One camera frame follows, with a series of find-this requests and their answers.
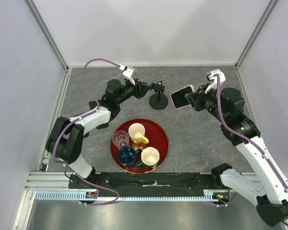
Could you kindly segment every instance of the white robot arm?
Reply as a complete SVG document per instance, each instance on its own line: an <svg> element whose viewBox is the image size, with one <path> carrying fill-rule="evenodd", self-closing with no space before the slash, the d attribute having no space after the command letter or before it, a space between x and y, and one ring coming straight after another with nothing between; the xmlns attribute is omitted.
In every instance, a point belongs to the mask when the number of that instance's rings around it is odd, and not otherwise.
<svg viewBox="0 0 288 230"><path fill-rule="evenodd" d="M219 83L225 81L225 75L219 69L207 74L211 83L201 86L197 92L188 93L185 98L196 110L207 110L221 121L217 104L217 76ZM228 164L221 164L211 170L222 185L230 187L248 199L256 206L258 214L269 225L276 224L288 218L288 178L280 170L268 149L254 122L243 114L244 99L237 89L225 88L220 93L220 104L224 121L230 129L250 139L263 150L261 153L252 143L235 135L221 125L224 136L236 146L247 159L257 174L261 185L254 184L241 176Z"/></svg>
<svg viewBox="0 0 288 230"><path fill-rule="evenodd" d="M80 177L95 182L95 169L81 155L83 138L93 128L102 129L109 126L120 112L120 104L134 96L141 99L149 90L164 92L162 82L147 84L134 79L136 69L120 66L125 77L125 85L117 79L107 83L105 94L97 102L90 102L91 110L71 118L59 117L46 143L46 150L61 159Z"/></svg>

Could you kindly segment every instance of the glass cup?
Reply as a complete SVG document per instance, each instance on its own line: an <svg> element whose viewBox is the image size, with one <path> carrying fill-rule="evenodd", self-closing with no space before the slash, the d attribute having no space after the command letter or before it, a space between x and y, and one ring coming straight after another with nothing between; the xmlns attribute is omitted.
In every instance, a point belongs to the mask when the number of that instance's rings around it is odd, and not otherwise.
<svg viewBox="0 0 288 230"><path fill-rule="evenodd" d="M113 134L112 141L114 145L120 150L121 148L129 145L129 135L125 131L117 131Z"/></svg>

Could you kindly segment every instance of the black base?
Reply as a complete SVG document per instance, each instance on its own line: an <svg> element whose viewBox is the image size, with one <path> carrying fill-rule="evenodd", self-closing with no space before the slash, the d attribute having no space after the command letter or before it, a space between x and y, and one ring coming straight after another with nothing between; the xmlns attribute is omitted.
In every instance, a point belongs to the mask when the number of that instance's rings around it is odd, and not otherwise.
<svg viewBox="0 0 288 230"><path fill-rule="evenodd" d="M160 95L160 101L158 101L158 93L155 93L149 98L149 104L153 109L161 110L167 107L168 98L164 95Z"/></svg>
<svg viewBox="0 0 288 230"><path fill-rule="evenodd" d="M131 174L128 172L101 172L96 174L98 184L116 190L120 196L129 197L177 197L177 196L203 196L204 189L224 189L225 186L216 186L212 174L200 174L199 172L154 172L144 174ZM92 188L76 175L71 175L69 189ZM100 189L99 196L113 197L113 193Z"/></svg>

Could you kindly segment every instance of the smartphone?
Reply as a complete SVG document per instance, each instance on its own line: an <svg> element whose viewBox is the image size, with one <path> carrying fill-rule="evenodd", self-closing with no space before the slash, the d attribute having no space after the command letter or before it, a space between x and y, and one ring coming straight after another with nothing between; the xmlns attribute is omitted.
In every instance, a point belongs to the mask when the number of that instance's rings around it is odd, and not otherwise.
<svg viewBox="0 0 288 230"><path fill-rule="evenodd" d="M195 92L194 86L188 85L171 93L171 99L175 109L180 109L190 105L189 101L184 97L184 95L192 92Z"/></svg>

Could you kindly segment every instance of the granite surface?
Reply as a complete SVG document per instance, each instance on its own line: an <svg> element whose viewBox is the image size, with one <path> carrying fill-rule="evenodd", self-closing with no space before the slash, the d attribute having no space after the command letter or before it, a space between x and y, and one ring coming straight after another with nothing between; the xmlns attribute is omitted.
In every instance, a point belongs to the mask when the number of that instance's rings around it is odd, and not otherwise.
<svg viewBox="0 0 288 230"><path fill-rule="evenodd" d="M238 150L223 136L220 123L207 111L196 112L185 107L176 110L170 94L187 85L197 89L206 83L206 73L221 69L226 82L224 87L240 89L240 83L235 68L220 67L137 67L136 77L141 81L151 83L163 80L165 95L169 98L167 108L154 110L149 105L149 97L154 92L149 91L140 100L132 97L122 103L121 112L110 122L110 127L102 130L92 130L90 136L84 139L82 155L95 167L97 172L123 172L110 154L110 140L122 123L134 118L147 118L158 123L165 130L169 142L169 152L165 161L154 172L210 172L212 168L222 163L228 163L238 172L253 172L252 168ZM86 91L82 81L82 68L73 68L68 89L63 103L61 115L72 117L88 111L91 95ZM117 68L88 68L86 79L98 98L104 94L110 79L123 82L121 71ZM62 164L50 160L48 171L64 171Z"/></svg>

